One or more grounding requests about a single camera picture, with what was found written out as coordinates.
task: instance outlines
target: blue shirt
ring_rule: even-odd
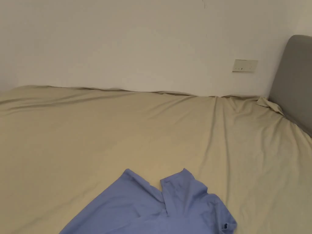
[[[231,234],[236,222],[223,202],[183,171],[160,181],[163,191],[127,169],[60,234]]]

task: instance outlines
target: bedding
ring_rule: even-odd
[[[59,233],[126,168],[187,168],[236,233],[305,233],[312,140],[258,97],[25,86],[0,95],[0,233]]]

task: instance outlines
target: gray headboard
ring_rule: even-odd
[[[269,100],[312,136],[312,37],[294,35],[289,39]]]

